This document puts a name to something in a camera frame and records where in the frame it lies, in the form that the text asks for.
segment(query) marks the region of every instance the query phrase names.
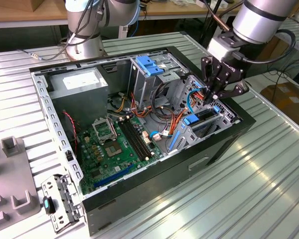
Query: red wire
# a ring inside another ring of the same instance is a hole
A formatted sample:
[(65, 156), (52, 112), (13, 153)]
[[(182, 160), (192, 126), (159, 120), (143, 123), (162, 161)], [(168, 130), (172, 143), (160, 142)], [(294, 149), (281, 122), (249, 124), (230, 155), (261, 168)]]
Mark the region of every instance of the red wire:
[(74, 141), (75, 141), (75, 156), (76, 156), (76, 148), (78, 145), (78, 141), (76, 140), (76, 130), (75, 130), (75, 124), (74, 124), (74, 120), (72, 119), (72, 117), (67, 113), (67, 112), (63, 112), (66, 116), (69, 117), (72, 127), (73, 127), (73, 132), (74, 132)]

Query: aluminum table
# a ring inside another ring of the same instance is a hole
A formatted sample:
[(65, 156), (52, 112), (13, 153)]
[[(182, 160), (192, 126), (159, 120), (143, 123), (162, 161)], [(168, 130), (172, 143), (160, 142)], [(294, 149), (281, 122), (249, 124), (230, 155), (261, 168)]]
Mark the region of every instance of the aluminum table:
[[(196, 66), (207, 55), (178, 32), (104, 41), (109, 55), (176, 46)], [(34, 49), (41, 56), (59, 47)], [(17, 51), (0, 53), (0, 139), (22, 137), (35, 185), (62, 173), (43, 119), (29, 67), (40, 62)], [(251, 90), (235, 101), (257, 122), (218, 160), (197, 175), (95, 233), (93, 238), (299, 238), (299, 127)], [(55, 235), (41, 211), (0, 231), (2, 238), (88, 238), (84, 222)]]

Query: cardboard box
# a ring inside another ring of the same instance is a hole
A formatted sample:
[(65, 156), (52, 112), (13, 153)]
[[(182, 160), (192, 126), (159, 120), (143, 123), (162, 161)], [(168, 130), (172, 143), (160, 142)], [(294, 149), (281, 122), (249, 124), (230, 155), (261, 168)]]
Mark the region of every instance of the cardboard box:
[(44, 0), (0, 0), (0, 6), (23, 11), (35, 11), (43, 1)]
[[(270, 85), (264, 88), (260, 94), (271, 101), (275, 86)], [(299, 87), (288, 82), (278, 84), (273, 104), (299, 125)]]

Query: wooden table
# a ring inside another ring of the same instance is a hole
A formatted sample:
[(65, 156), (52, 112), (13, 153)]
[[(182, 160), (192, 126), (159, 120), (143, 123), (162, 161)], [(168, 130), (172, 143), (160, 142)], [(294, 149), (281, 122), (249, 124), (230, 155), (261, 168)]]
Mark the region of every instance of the wooden table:
[[(168, 2), (150, 2), (146, 20), (205, 17), (207, 8), (195, 4), (178, 6)], [(141, 12), (139, 20), (145, 19)], [(66, 25), (67, 12), (63, 0), (45, 0), (34, 12), (26, 12), (0, 6), (0, 28)]]

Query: black cable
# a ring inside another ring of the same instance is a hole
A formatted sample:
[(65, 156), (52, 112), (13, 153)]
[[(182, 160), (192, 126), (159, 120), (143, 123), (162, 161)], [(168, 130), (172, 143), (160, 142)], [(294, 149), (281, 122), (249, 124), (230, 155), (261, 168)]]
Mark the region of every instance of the black cable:
[(244, 0), (236, 3), (235, 5), (232, 5), (230, 8), (224, 10), (222, 13), (219, 14), (219, 17), (222, 18), (225, 14), (229, 13), (230, 11), (234, 10), (235, 8), (239, 7), (244, 3)]
[(143, 19), (143, 21), (144, 21), (144, 20), (147, 20), (146, 16), (147, 16), (147, 14), (148, 14), (148, 11), (145, 9), (143, 12), (144, 12), (144, 14), (145, 14), (144, 19)]
[[(90, 16), (91, 16), (92, 5), (93, 5), (93, 0), (89, 0), (88, 3), (86, 4), (85, 8), (84, 8), (84, 11), (83, 11), (83, 13), (82, 13), (80, 19), (79, 19), (79, 22), (78, 22), (78, 25), (77, 25), (77, 27), (76, 27), (76, 29), (75, 29), (75, 31), (74, 31), (74, 34), (78, 34), (80, 31), (82, 31), (82, 30), (87, 26), (87, 24), (88, 24), (88, 22), (89, 22), (89, 18), (90, 18)], [(79, 29), (79, 27), (80, 27), (80, 25), (81, 25), (81, 23), (82, 23), (82, 20), (83, 20), (83, 18), (84, 18), (84, 15), (86, 14), (86, 12), (87, 12), (89, 6), (91, 6), (91, 9), (90, 9), (90, 13), (89, 13), (88, 21), (84, 24), (83, 27), (81, 27), (81, 28)], [(70, 45), (70, 44), (67, 42), (67, 43), (61, 48), (61, 50), (60, 50), (56, 55), (54, 55), (54, 56), (51, 57), (51, 58), (47, 58), (47, 59), (45, 59), (45, 58), (43, 58), (43, 57), (40, 57), (40, 56), (38, 56), (37, 54), (27, 52), (27, 51), (25, 51), (25, 50), (21, 50), (21, 49), (19, 49), (19, 51), (22, 51), (22, 52), (24, 52), (24, 53), (27, 53), (27, 54), (30, 55), (31, 57), (33, 57), (33, 58), (35, 58), (35, 59), (38, 59), (38, 60), (51, 61), (51, 60), (54, 60), (55, 58), (57, 58), (59, 55), (61, 55), (61, 54), (63, 53), (63, 51), (65, 51), (65, 49), (66, 49), (69, 45)]]
[(243, 62), (247, 62), (247, 63), (251, 63), (251, 64), (269, 64), (269, 63), (273, 63), (273, 62), (276, 62), (276, 61), (279, 61), (281, 59), (283, 59), (284, 57), (286, 57), (287, 55), (289, 55), (291, 53), (291, 51), (293, 50), (295, 44), (296, 44), (296, 36), (295, 34), (292, 32), (292, 31), (289, 31), (287, 29), (279, 29), (276, 33), (286, 33), (290, 36), (291, 38), (291, 43), (288, 47), (288, 49), (285, 51), (285, 53), (275, 59), (270, 59), (270, 60), (267, 60), (267, 61), (256, 61), (256, 60), (250, 60), (248, 58), (246, 58), (245, 56), (238, 59), (238, 60), (241, 60)]
[[(290, 66), (291, 66), (293, 63), (295, 63), (296, 61), (298, 61), (298, 60), (295, 60), (295, 61), (289, 63), (289, 64), (283, 69), (283, 72), (286, 71), (287, 68), (290, 67)], [(276, 84), (275, 84), (275, 87), (274, 87), (274, 93), (273, 93), (273, 96), (272, 96), (271, 101), (270, 101), (271, 103), (274, 101), (275, 94), (276, 94), (276, 90), (277, 90), (278, 81), (279, 81), (281, 75), (282, 75), (282, 73), (279, 75), (279, 77), (278, 77), (278, 79), (277, 79), (277, 81), (276, 81)]]
[(214, 11), (211, 9), (210, 5), (208, 5), (207, 0), (203, 0), (203, 2), (204, 2), (204, 4), (206, 5), (207, 9), (208, 9), (208, 10), (210, 11), (210, 13), (212, 14), (213, 18), (219, 23), (219, 25), (223, 28), (223, 30), (225, 30), (225, 31), (229, 31), (229, 30), (230, 30), (230, 27), (229, 27), (226, 23), (224, 23), (224, 22), (222, 21), (222, 19), (219, 18), (219, 16), (216, 15), (216, 12), (217, 12), (217, 10), (218, 10), (218, 8), (219, 8), (219, 5), (220, 5), (221, 1), (219, 0), (219, 1), (217, 2)]
[(68, 46), (77, 46), (77, 45), (80, 45), (80, 44), (83, 44), (84, 42), (87, 42), (88, 40), (90, 40), (93, 36), (94, 36), (94, 32), (95, 32), (95, 30), (98, 28), (98, 26), (99, 26), (99, 21), (95, 24), (95, 27), (94, 27), (94, 29), (93, 29), (93, 32), (91, 33), (91, 35), (88, 37), (88, 38), (86, 38), (86, 39), (84, 39), (83, 41), (80, 41), (80, 42), (78, 42), (78, 43), (73, 43), (73, 44), (68, 44)]
[[(217, 1), (216, 5), (215, 5), (215, 8), (214, 8), (213, 11), (212, 11), (214, 14), (217, 13), (217, 11), (218, 11), (218, 9), (219, 9), (219, 6), (220, 6), (220, 4), (221, 4), (221, 1), (222, 1), (222, 0), (218, 0), (218, 1)], [(210, 25), (211, 25), (212, 22), (213, 22), (213, 18), (211, 17), (211, 18), (209, 19), (209, 21), (208, 21), (207, 26), (206, 26), (206, 30), (209, 29), (209, 27), (210, 27)]]
[(91, 13), (92, 13), (92, 8), (93, 8), (93, 0), (91, 1), (88, 1), (87, 5), (90, 6), (90, 10), (89, 10), (89, 15), (88, 15), (88, 19), (86, 21), (86, 23), (79, 29), (79, 26), (81, 25), (81, 23), (78, 24), (77, 28), (76, 28), (76, 31), (79, 33), (80, 31), (82, 31), (90, 22), (90, 18), (91, 18)]

